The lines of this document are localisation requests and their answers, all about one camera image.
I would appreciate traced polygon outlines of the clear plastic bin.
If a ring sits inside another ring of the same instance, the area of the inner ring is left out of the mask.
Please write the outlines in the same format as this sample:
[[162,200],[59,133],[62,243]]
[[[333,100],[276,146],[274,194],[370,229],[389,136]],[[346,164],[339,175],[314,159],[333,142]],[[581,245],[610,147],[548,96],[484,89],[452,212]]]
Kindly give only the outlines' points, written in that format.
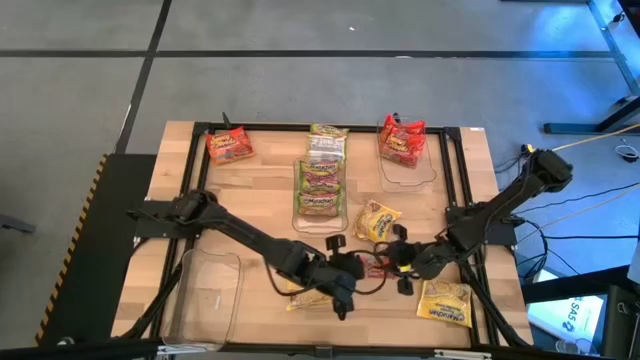
[[221,350],[235,325],[243,282],[241,260],[233,253],[192,249],[181,263],[182,274],[165,312],[162,342],[218,344]]
[[311,158],[309,156],[301,157],[295,160],[294,162],[294,189],[293,189],[293,213],[291,224],[293,228],[302,234],[305,235],[329,235],[333,233],[339,233],[344,231],[348,224],[348,216],[347,216],[347,201],[346,201],[346,180],[345,180],[345,166],[344,163],[341,163],[341,169],[338,172],[338,180],[341,183],[341,191],[338,193],[341,197],[340,200],[340,208],[339,214],[335,217],[327,217],[327,216],[309,216],[302,215],[298,212],[298,194],[301,193],[299,191],[300,184],[303,180],[302,173],[300,171],[300,161],[303,159],[313,159],[313,160],[335,160],[335,159],[322,159],[322,158]]
[[[398,113],[387,114],[394,115],[402,124],[409,124],[424,120],[403,120]],[[381,156],[379,151],[379,138],[380,133],[385,123],[385,119],[382,122],[378,122],[376,126],[376,150],[378,156],[378,167],[380,173],[380,179],[382,187],[387,192],[414,192],[420,191],[428,183],[433,182],[437,173],[434,169],[431,161],[431,155],[427,144],[427,132],[425,122],[425,137],[426,145],[422,153],[422,157],[418,161],[416,168],[409,168],[397,163],[394,163]]]

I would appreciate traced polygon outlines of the grey chair base leg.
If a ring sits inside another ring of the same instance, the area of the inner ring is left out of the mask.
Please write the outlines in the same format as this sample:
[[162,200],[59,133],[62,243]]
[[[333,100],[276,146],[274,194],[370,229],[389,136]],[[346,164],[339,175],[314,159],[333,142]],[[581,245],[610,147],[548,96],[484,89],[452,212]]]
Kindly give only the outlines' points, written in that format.
[[32,234],[36,231],[36,226],[26,223],[20,219],[0,214],[0,228],[15,230],[22,233]]

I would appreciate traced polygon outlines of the yellow creamy chicken ramen pack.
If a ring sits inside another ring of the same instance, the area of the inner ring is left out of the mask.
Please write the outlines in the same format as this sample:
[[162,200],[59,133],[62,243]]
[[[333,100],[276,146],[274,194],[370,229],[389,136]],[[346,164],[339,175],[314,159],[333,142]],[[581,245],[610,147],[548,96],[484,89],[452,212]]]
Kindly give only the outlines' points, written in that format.
[[471,328],[471,295],[467,284],[425,280],[416,315]]
[[309,290],[307,292],[291,296],[289,298],[289,303],[286,305],[286,310],[294,311],[304,308],[330,306],[331,303],[331,296],[325,295],[317,290]]

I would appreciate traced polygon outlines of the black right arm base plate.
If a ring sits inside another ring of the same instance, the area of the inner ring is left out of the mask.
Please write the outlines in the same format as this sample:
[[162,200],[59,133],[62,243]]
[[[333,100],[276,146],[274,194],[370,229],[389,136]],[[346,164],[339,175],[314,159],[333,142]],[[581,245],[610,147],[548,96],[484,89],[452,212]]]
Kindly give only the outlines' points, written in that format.
[[[482,208],[483,203],[473,204],[468,207],[448,207],[445,211],[446,221],[448,224],[453,224],[458,220],[463,219],[465,216],[475,215]],[[489,226],[488,234],[486,236],[487,244],[507,247],[515,245],[517,242],[515,228],[521,224],[522,222],[515,216],[494,221]]]

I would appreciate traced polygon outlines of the silver metal bracket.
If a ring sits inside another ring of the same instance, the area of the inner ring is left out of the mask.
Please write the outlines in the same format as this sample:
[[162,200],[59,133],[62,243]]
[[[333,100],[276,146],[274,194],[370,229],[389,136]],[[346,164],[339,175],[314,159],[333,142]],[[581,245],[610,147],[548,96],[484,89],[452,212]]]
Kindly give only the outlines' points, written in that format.
[[490,353],[452,349],[435,349],[433,357],[447,360],[493,360]]
[[216,352],[220,349],[218,344],[162,344],[158,347],[157,356],[171,356],[182,354],[198,354],[205,352]]

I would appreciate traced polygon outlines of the black hazard-striped floor platform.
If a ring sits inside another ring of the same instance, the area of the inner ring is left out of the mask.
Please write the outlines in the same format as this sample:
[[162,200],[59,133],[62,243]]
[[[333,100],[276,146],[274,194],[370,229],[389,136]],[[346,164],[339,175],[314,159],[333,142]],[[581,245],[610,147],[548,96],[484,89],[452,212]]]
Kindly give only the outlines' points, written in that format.
[[142,205],[155,162],[141,154],[100,159],[35,335],[38,346],[111,337],[136,230],[126,212]]

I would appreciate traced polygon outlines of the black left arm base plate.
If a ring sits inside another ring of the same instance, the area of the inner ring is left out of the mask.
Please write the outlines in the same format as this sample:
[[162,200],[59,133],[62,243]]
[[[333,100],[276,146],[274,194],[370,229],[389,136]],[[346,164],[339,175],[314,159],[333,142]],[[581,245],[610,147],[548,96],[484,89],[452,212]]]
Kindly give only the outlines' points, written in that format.
[[168,216],[170,201],[144,201],[139,209],[127,210],[129,218],[136,222],[135,236],[140,238],[190,238],[200,234],[195,225],[183,226],[171,221]]

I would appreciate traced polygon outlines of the black equipment box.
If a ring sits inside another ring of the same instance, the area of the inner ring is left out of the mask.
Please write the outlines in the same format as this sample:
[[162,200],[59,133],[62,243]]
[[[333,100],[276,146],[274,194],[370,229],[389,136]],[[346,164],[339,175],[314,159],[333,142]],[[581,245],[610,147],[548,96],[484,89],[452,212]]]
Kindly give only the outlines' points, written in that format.
[[640,360],[640,296],[610,286],[601,355],[616,360]]

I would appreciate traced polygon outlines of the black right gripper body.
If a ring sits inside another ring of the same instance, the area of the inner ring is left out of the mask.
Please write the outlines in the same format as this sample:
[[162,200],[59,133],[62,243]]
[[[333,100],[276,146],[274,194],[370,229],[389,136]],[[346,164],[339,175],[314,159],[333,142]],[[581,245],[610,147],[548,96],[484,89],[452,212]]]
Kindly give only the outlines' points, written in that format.
[[432,280],[456,259],[456,251],[448,242],[394,241],[388,245],[388,258],[394,270]]

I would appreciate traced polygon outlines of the black desk leg frame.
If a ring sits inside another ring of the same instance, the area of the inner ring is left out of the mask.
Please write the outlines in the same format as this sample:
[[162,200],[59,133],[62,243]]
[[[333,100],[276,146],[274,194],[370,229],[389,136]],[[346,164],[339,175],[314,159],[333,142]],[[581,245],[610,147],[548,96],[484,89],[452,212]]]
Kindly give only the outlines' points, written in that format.
[[640,123],[628,125],[629,121],[640,115],[640,84],[628,67],[626,58],[620,51],[596,2],[585,0],[585,4],[599,27],[608,49],[613,53],[613,60],[630,90],[631,100],[620,98],[615,104],[615,109],[598,123],[545,123],[543,132],[552,135],[619,135],[623,133],[640,135]]

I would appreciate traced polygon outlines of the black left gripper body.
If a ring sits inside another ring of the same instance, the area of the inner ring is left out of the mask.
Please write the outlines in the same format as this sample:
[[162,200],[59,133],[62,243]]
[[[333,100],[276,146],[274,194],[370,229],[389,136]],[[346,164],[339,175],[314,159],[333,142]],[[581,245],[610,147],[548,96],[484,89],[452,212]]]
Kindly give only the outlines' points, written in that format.
[[364,278],[364,264],[352,252],[334,253],[321,268],[319,291],[338,300],[350,300],[357,282]]

